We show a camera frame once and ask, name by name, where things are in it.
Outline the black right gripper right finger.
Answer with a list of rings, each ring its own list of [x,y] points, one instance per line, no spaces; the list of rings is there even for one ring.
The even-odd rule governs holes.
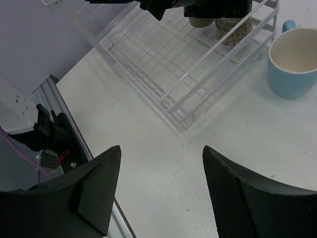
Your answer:
[[[317,193],[260,175],[209,146],[203,164],[221,238],[315,238]]]

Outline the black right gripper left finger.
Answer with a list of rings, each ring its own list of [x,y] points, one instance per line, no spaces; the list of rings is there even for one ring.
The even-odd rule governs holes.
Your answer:
[[[116,145],[28,190],[0,193],[2,238],[107,236],[121,162]]]

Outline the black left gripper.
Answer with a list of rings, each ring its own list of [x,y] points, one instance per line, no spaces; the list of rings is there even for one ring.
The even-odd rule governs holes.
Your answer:
[[[184,7],[184,16],[213,19],[244,18],[251,10],[251,0],[208,0],[202,5]]]

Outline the speckled beige small cup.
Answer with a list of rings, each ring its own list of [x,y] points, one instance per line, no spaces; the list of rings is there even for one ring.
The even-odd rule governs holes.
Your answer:
[[[220,41],[233,27],[235,27],[242,18],[218,18],[215,20],[216,38]],[[231,33],[222,42],[225,46],[235,46],[242,41],[253,29],[252,20],[248,18],[239,26],[233,33]]]

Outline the grey small cup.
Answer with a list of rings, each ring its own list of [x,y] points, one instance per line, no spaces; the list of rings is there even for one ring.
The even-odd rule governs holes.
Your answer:
[[[214,23],[214,18],[195,18],[195,17],[189,17],[189,23],[194,28],[205,28]]]

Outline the light blue mug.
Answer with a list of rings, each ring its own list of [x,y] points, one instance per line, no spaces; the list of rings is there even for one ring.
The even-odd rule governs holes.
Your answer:
[[[276,96],[295,99],[306,94],[317,82],[317,30],[285,21],[268,50],[267,74]]]

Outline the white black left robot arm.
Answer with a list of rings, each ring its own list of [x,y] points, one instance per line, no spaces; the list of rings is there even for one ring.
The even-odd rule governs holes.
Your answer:
[[[161,20],[167,9],[183,8],[185,17],[243,18],[252,9],[251,0],[136,0],[142,10]]]

